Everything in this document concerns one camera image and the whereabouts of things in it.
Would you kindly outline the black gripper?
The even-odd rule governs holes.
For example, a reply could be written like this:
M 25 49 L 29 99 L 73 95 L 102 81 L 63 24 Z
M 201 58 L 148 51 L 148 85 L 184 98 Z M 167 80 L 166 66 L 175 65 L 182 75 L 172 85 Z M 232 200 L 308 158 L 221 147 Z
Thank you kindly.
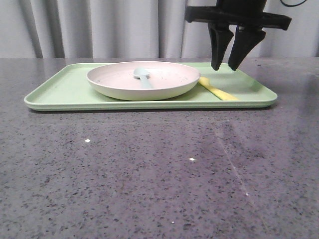
M 287 30 L 292 19 L 264 12 L 265 0 L 218 0 L 215 6 L 187 6 L 187 22 L 206 22 L 211 42 L 211 67 L 217 71 L 233 37 L 229 25 L 238 25 L 228 65 L 236 71 L 248 53 L 264 40 L 261 28 Z

